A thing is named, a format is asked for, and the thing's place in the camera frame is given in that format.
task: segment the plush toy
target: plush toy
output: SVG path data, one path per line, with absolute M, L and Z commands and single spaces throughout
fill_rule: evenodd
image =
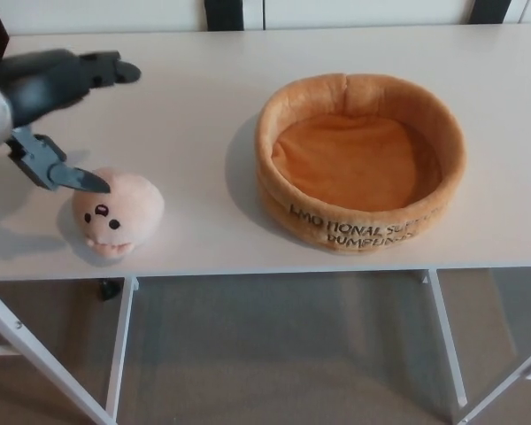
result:
M 155 233 L 164 199 L 140 175 L 114 168 L 101 168 L 95 174 L 110 184 L 111 193 L 75 191 L 74 218 L 92 250 L 109 259 L 123 257 Z

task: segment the plush bowl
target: plush bowl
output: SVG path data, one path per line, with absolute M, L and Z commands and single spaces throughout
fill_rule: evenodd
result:
M 387 75 L 325 74 L 278 90 L 256 130 L 258 191 L 302 240 L 343 252 L 437 222 L 466 167 L 463 133 L 432 93 Z

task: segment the table frame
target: table frame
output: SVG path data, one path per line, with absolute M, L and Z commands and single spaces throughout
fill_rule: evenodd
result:
M 522 377 L 531 379 L 531 354 L 519 356 L 477 399 L 469 401 L 466 397 L 456 344 L 450 329 L 437 270 L 425 270 L 421 274 L 421 281 L 428 287 L 429 299 L 434 312 L 435 333 L 441 344 L 442 365 L 450 399 L 451 423 L 467 424 L 518 379 Z M 117 425 L 132 301 L 134 293 L 138 289 L 137 277 L 128 276 L 124 279 L 105 407 L 94 400 L 1 299 L 0 335 L 11 346 L 0 345 L 0 356 L 24 356 L 95 424 Z

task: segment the bowl rim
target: bowl rim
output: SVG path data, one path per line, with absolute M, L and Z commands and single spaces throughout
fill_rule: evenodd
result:
M 329 204 L 321 199 L 316 197 L 311 197 L 301 191 L 298 187 L 294 186 L 290 181 L 288 181 L 279 171 L 277 166 L 275 166 L 271 151 L 273 150 L 273 145 L 277 141 L 271 141 L 266 137 L 265 128 L 268 125 L 269 115 L 271 115 L 271 110 L 275 105 L 281 101 L 281 97 L 285 93 L 295 87 L 297 84 L 309 84 L 315 81 L 322 79 L 334 79 L 335 77 L 353 77 L 353 78 L 377 78 L 382 81 L 393 81 L 399 83 L 403 86 L 408 86 L 412 89 L 417 90 L 420 93 L 423 93 L 427 98 L 431 99 L 433 104 L 436 106 L 437 111 L 443 114 L 446 122 L 449 123 L 450 128 L 454 131 L 456 135 L 455 141 L 458 144 L 459 154 L 455 158 L 454 166 L 450 173 L 444 175 L 441 179 L 441 182 L 431 193 L 425 197 L 408 204 L 401 208 L 396 208 L 393 210 L 385 211 L 363 211 L 346 208 L 343 206 Z M 405 218 L 414 218 L 416 216 L 423 215 L 430 212 L 436 207 L 442 207 L 448 200 L 451 198 L 453 192 L 459 185 L 460 180 L 466 170 L 466 139 L 462 132 L 462 129 L 458 123 L 456 117 L 452 114 L 449 107 L 434 93 L 428 89 L 423 88 L 419 84 L 416 84 L 411 81 L 407 81 L 403 78 L 398 78 L 396 76 L 382 74 L 382 73 L 324 73 L 309 77 L 304 77 L 299 80 L 292 81 L 280 89 L 276 90 L 266 101 L 263 106 L 260 114 L 258 115 L 258 123 L 256 125 L 255 133 L 255 147 L 257 155 L 257 165 L 258 165 L 258 178 L 264 184 L 265 188 L 270 192 L 270 195 L 277 201 L 283 204 L 283 202 L 276 196 L 276 192 L 280 192 L 284 195 L 291 194 L 292 198 L 298 198 L 298 202 L 302 205 L 308 205 L 314 210 L 322 212 L 331 212 L 337 214 L 341 218 L 347 218 L 349 220 L 366 220 L 366 221 L 398 221 Z M 269 190 L 269 184 L 264 182 L 264 172 L 267 174 L 267 180 L 269 184 L 272 184 L 275 190 Z

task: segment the gray floor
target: gray floor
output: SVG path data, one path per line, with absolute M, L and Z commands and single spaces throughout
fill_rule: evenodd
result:
M 531 325 L 522 303 L 519 315 L 512 271 L 495 277 L 499 293 L 485 271 L 441 273 L 471 397 L 521 349 L 505 316 L 513 331 Z M 519 278 L 531 285 L 531 275 Z M 100 303 L 96 290 L 0 283 L 0 297 L 104 402 L 119 300 Z M 136 294 L 121 425 L 446 423 L 437 343 L 414 274 L 152 279 Z M 0 358 L 0 423 L 89 422 L 23 359 Z M 531 424 L 531 382 L 474 423 Z

